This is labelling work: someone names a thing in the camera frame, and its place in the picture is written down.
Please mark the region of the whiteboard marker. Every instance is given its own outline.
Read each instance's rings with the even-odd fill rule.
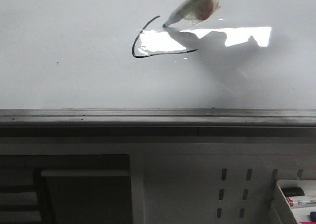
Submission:
[[[312,222],[316,222],[316,212],[311,212],[310,217]]]
[[[162,27],[166,28],[182,19],[196,25],[208,19],[217,9],[218,0],[186,0],[175,9]]]
[[[286,197],[291,208],[304,208],[316,206],[316,195]]]
[[[281,191],[283,192],[285,197],[294,197],[294,196],[304,196],[305,195],[303,189],[300,187],[282,188]]]

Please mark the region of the whiteboard tray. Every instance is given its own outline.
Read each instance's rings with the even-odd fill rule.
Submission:
[[[275,200],[272,202],[270,209],[270,216],[273,222],[275,224],[310,222],[310,212],[315,211],[316,207],[291,209],[281,191],[281,188],[286,187],[301,187],[305,195],[313,195],[316,193],[316,180],[278,180],[274,193]]]

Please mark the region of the whiteboard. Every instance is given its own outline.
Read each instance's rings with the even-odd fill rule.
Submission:
[[[315,109],[315,0],[182,1],[0,0],[0,108]]]

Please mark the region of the metal frame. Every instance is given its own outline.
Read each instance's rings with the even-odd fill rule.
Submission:
[[[316,127],[316,110],[0,109],[0,127]]]

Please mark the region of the black marker line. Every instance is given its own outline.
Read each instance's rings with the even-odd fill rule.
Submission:
[[[135,46],[136,46],[136,43],[140,37],[140,35],[144,32],[144,30],[156,19],[158,19],[160,17],[160,15],[154,17],[153,19],[151,19],[143,28],[142,30],[139,32],[139,34],[137,35],[134,43],[133,43],[133,47],[132,47],[132,54],[133,54],[133,57],[135,58],[144,58],[144,57],[152,57],[152,56],[157,56],[157,55],[166,55],[166,54],[183,54],[183,53],[190,53],[190,52],[195,52],[197,51],[197,49],[193,49],[193,50],[188,50],[188,51],[185,51],[185,52],[161,52],[161,53],[155,53],[155,54],[149,54],[149,55],[144,55],[144,56],[137,56],[135,54]]]

